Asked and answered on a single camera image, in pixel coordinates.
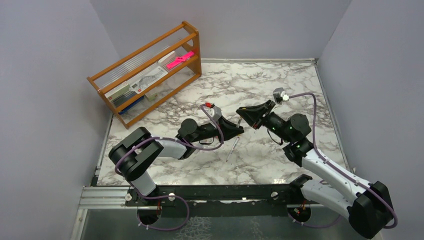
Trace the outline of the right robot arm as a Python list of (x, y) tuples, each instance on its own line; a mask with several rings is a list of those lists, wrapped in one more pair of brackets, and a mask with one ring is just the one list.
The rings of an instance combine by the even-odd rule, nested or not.
[(348, 220), (362, 237), (372, 239), (384, 228), (394, 228), (398, 217), (388, 188), (380, 181), (371, 183), (340, 167), (309, 141), (313, 130), (304, 114), (296, 113), (284, 120), (272, 110), (272, 100), (240, 107), (236, 113), (253, 129), (266, 127), (288, 144), (283, 148), (289, 161), (319, 176), (327, 184), (309, 176), (298, 177), (288, 190), (289, 199), (300, 204), (304, 200), (317, 202)]

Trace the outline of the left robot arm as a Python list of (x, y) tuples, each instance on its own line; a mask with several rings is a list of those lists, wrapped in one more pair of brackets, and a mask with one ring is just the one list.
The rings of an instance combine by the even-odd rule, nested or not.
[(115, 145), (108, 153), (119, 173), (138, 190), (138, 199), (144, 205), (157, 200), (156, 183), (147, 169), (157, 158), (183, 160), (194, 151), (195, 142), (218, 138), (228, 141), (244, 133), (244, 128), (223, 116), (217, 120), (219, 129), (213, 123), (199, 125), (194, 119), (182, 121), (176, 138), (153, 136), (145, 127), (138, 127)]

